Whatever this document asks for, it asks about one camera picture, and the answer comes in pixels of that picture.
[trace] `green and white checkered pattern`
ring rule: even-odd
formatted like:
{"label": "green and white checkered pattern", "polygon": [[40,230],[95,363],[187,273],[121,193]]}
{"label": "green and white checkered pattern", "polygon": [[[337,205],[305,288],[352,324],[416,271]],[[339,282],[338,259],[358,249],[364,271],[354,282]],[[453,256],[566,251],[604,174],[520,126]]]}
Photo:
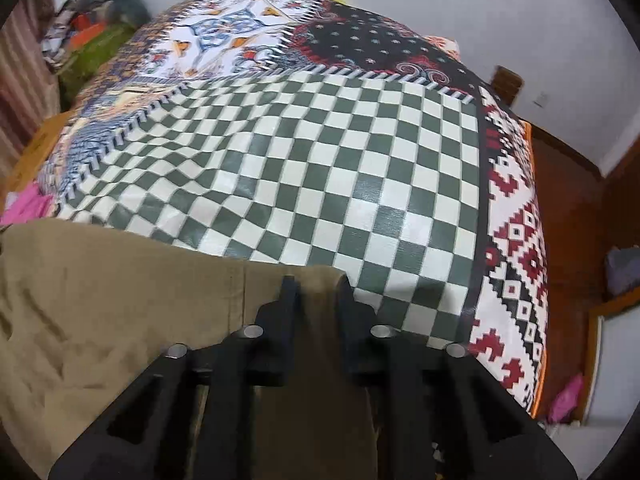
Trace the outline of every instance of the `green and white checkered pattern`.
{"label": "green and white checkered pattern", "polygon": [[344,270],[381,322],[442,346],[476,246],[475,105],[314,75],[192,82],[109,153],[60,218],[216,255]]}

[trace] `metal screw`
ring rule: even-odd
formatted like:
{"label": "metal screw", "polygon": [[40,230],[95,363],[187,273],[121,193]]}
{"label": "metal screw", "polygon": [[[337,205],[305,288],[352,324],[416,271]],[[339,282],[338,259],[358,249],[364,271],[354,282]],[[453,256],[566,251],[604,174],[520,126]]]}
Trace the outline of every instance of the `metal screw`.
{"label": "metal screw", "polygon": [[371,335],[377,338],[393,337],[397,330],[389,325],[374,325],[371,327]]}
{"label": "metal screw", "polygon": [[445,347],[445,351],[451,357],[455,357],[456,359],[459,357],[464,357],[466,355],[466,348],[458,343],[451,343]]}
{"label": "metal screw", "polygon": [[169,346],[168,350],[166,351],[166,356],[170,357],[171,359],[180,359],[181,357],[187,355],[188,351],[189,347],[187,345],[176,343],[175,345]]}
{"label": "metal screw", "polygon": [[247,325],[242,329],[242,336],[255,339],[264,334],[264,329],[260,325]]}

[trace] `wall socket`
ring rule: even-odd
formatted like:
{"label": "wall socket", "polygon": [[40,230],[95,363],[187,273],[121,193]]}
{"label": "wall socket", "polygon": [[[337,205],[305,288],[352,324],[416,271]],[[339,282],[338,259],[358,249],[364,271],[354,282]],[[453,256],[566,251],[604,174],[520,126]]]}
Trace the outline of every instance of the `wall socket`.
{"label": "wall socket", "polygon": [[533,101],[533,104],[538,105],[540,108],[544,108],[546,104],[549,102],[549,94],[546,92],[540,92],[540,95],[536,97]]}

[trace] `wooden floor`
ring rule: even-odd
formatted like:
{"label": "wooden floor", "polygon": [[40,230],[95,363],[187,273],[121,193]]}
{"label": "wooden floor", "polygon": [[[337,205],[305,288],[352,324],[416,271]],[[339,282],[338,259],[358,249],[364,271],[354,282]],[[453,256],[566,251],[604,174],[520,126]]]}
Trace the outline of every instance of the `wooden floor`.
{"label": "wooden floor", "polygon": [[583,371],[589,307],[604,298],[603,183],[542,140],[533,140],[548,259],[547,367],[538,416]]}

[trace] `bed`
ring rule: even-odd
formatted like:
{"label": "bed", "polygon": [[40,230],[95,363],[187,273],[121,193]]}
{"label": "bed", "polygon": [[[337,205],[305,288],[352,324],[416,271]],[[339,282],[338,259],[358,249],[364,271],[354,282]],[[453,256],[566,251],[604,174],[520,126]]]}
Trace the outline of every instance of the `bed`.
{"label": "bed", "polygon": [[536,411],[546,257],[522,123],[456,59],[331,0],[187,0],[79,99],[50,214],[345,272],[381,322],[462,342]]}

